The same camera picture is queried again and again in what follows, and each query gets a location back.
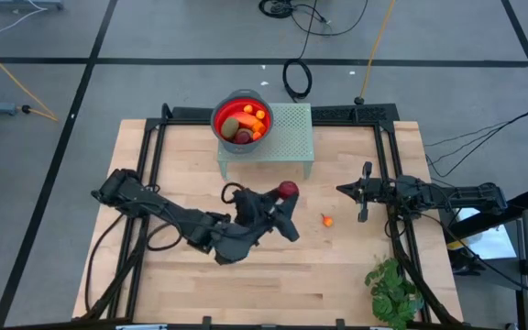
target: red ball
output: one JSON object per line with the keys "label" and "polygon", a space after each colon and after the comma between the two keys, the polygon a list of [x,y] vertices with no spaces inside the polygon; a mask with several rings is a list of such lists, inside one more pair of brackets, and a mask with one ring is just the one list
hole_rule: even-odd
{"label": "red ball", "polygon": [[283,181],[279,185],[279,194],[280,198],[287,199],[288,197],[293,196],[294,194],[299,193],[299,187],[293,181]]}

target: gray floor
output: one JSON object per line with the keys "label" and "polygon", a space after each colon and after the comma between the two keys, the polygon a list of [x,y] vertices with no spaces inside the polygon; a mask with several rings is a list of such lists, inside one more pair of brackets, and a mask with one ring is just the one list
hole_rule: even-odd
{"label": "gray floor", "polygon": [[[0,56],[88,57],[108,1],[65,2],[65,11],[38,14],[1,34]],[[528,37],[528,0],[511,3]],[[339,31],[356,19],[361,5],[321,1],[319,10]],[[387,7],[388,1],[370,0],[356,29],[335,38],[311,37],[305,58],[366,59]],[[1,10],[0,27],[18,17]],[[308,24],[305,16],[297,18]],[[257,1],[119,0],[100,56],[287,58],[300,53],[303,39],[290,19],[264,17]],[[497,0],[400,1],[377,58],[526,61]],[[61,122],[0,116],[0,297],[84,65],[8,68]],[[306,101],[347,105],[359,93],[365,67],[312,66],[311,71],[313,89]],[[157,116],[163,102],[213,106],[238,88],[255,89],[269,102],[290,102],[281,72],[275,65],[96,65],[6,324],[70,319],[98,209],[89,191],[108,170],[120,120]],[[290,74],[295,87],[303,86],[301,72]],[[1,71],[0,102],[32,104]],[[526,112],[528,68],[375,67],[367,102],[396,103],[401,119],[418,121],[423,141],[434,142]],[[438,156],[462,142],[427,152]],[[500,132],[446,180],[496,182],[507,197],[528,190],[528,120]],[[516,321],[512,291],[473,279],[456,284],[467,321],[494,327]]]}

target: green mesh platform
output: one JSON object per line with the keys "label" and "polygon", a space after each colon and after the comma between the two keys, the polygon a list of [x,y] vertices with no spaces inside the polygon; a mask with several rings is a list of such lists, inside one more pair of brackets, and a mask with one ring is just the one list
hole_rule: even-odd
{"label": "green mesh platform", "polygon": [[217,161],[226,178],[228,162],[303,162],[305,178],[314,161],[313,122],[310,104],[270,104],[274,124],[260,145],[247,154],[234,154],[219,143]]}

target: green plant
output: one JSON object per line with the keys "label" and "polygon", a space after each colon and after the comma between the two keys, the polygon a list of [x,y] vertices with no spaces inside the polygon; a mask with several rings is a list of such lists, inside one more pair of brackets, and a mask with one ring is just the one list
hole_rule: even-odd
{"label": "green plant", "polygon": [[398,267],[395,258],[384,260],[366,275],[365,284],[371,288],[374,316],[394,330],[406,330],[424,300],[417,287],[399,275]]}

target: wooden table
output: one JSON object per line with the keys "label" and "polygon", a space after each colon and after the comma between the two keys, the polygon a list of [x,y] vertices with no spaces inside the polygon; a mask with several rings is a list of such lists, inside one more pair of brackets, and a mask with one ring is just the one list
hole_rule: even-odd
{"label": "wooden table", "polygon": [[[144,120],[122,121],[108,173],[136,168],[144,124]],[[429,182],[417,123],[396,122],[395,127],[403,172]],[[381,325],[372,314],[364,278],[376,265],[376,258],[391,255],[391,242],[383,231],[385,207],[369,204],[369,220],[361,224],[357,221],[359,206],[336,191],[336,185],[360,177],[365,161],[372,161],[372,175],[380,176],[373,130],[316,126],[313,133],[315,163],[308,180],[303,179],[300,163],[234,163],[228,168],[230,181],[258,192],[284,180],[295,181],[301,197],[293,221],[301,238],[290,243],[278,232],[265,235],[246,259],[228,266],[218,266],[214,253],[205,255],[186,244],[163,252],[147,251],[135,322],[198,324],[204,315],[211,315],[214,324],[334,325],[336,318],[343,318],[347,325]],[[386,135],[383,140],[390,155]],[[217,141],[209,126],[168,126],[160,160],[160,194],[185,207],[234,215],[234,208],[219,200],[225,182],[216,151]],[[394,173],[391,158],[387,158],[389,173]],[[332,227],[323,226],[321,213],[334,218]],[[437,212],[430,215],[437,217]],[[100,207],[91,247],[117,216],[116,210]],[[160,223],[151,219],[150,230]],[[461,320],[441,227],[427,218],[414,223],[425,281]],[[91,302],[114,277],[124,224],[118,225],[97,251]],[[173,229],[163,230],[152,245],[164,245],[175,237]],[[127,282],[123,292],[129,288]],[[84,314],[83,291],[84,274],[75,316]],[[124,314],[123,301],[118,315]]]}

